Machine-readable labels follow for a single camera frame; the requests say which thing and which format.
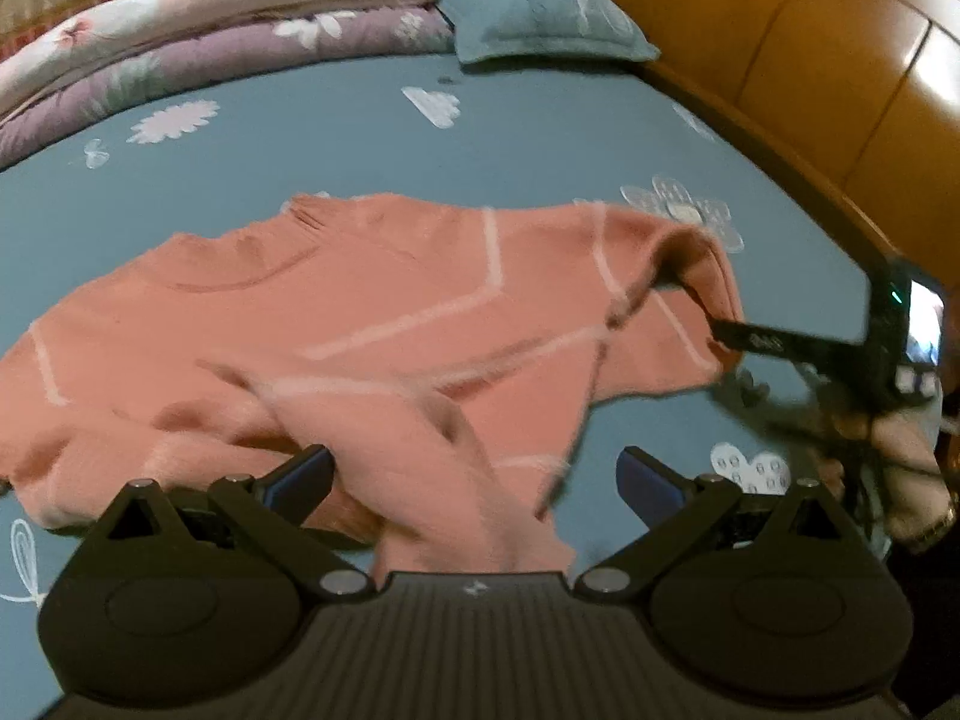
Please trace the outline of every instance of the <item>handheld device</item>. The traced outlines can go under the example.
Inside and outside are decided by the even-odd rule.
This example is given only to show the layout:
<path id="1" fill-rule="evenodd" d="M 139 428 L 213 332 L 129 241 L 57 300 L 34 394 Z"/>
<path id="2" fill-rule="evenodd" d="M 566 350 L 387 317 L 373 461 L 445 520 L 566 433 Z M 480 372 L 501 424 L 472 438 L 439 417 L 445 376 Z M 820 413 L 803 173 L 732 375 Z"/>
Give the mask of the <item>handheld device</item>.
<path id="1" fill-rule="evenodd" d="M 901 720 L 909 604 L 815 480 L 747 494 L 628 447 L 649 533 L 558 573 L 370 578 L 299 523 L 310 447 L 186 505 L 119 491 L 40 610 L 65 695 L 42 720 Z"/>
<path id="2" fill-rule="evenodd" d="M 869 275 L 863 343 L 721 319 L 712 320 L 710 328 L 727 348 L 813 365 L 845 384 L 868 413 L 918 406 L 937 394 L 944 288 L 902 259 Z"/>

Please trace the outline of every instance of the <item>wooden bed frame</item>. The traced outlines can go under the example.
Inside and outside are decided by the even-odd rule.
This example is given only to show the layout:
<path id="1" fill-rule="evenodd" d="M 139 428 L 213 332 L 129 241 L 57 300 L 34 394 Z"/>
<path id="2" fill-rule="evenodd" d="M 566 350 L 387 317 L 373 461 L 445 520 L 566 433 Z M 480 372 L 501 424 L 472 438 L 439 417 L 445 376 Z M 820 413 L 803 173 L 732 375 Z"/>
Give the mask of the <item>wooden bed frame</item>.
<path id="1" fill-rule="evenodd" d="M 960 0 L 615 0 L 686 105 L 864 265 L 960 284 Z"/>

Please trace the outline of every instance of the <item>blue bed sheet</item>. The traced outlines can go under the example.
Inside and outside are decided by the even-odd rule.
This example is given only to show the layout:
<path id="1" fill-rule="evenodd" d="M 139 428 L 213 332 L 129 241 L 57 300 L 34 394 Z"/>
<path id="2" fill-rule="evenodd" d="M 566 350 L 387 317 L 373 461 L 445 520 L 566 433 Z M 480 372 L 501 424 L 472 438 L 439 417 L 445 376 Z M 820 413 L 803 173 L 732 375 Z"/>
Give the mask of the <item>blue bed sheet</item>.
<path id="1" fill-rule="evenodd" d="M 453 56 L 432 55 L 326 63 L 160 100 L 0 173 L 0 351 L 70 290 L 171 234 L 219 235 L 270 217 L 297 191 L 518 208 L 625 202 L 622 186 L 656 198 L 657 186 L 676 193 L 678 185 L 730 209 L 743 240 L 731 261 L 750 320 L 861 337 L 862 271 L 672 100 L 608 66 L 468 73 Z M 746 367 L 776 399 L 808 402 L 789 365 L 748 359 Z M 710 469 L 722 443 L 747 458 L 774 451 L 803 473 L 803 453 L 765 437 L 757 412 L 724 388 L 595 409 L 555 509 L 577 568 L 644 533 L 616 494 L 624 445 L 693 475 Z M 24 517 L 13 495 L 0 499 L 2 720 L 33 717 L 58 694 L 35 618 L 75 544 Z"/>

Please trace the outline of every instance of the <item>device screen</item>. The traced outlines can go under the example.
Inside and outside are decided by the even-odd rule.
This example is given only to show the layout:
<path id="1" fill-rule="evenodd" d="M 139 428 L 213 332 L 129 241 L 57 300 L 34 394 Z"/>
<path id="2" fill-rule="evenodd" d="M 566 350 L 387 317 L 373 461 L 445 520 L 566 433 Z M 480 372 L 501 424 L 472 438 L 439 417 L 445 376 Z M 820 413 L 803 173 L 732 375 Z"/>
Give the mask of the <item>device screen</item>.
<path id="1" fill-rule="evenodd" d="M 910 288 L 910 337 L 906 356 L 921 365 L 938 365 L 940 335 L 944 326 L 944 301 L 923 284 Z"/>

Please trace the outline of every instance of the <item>screw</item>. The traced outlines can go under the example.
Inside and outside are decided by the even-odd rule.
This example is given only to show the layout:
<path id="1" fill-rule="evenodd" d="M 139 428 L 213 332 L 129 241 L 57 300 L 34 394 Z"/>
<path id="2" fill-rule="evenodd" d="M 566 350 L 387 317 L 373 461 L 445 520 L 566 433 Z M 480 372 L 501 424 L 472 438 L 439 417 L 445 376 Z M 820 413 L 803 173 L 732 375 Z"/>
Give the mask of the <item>screw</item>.
<path id="1" fill-rule="evenodd" d="M 583 580 L 596 592 L 620 592 L 630 586 L 630 574 L 619 568 L 592 568 L 584 574 Z"/>
<path id="2" fill-rule="evenodd" d="M 367 588 L 367 575 L 352 568 L 330 571 L 320 579 L 320 587 L 333 595 L 353 595 Z"/>

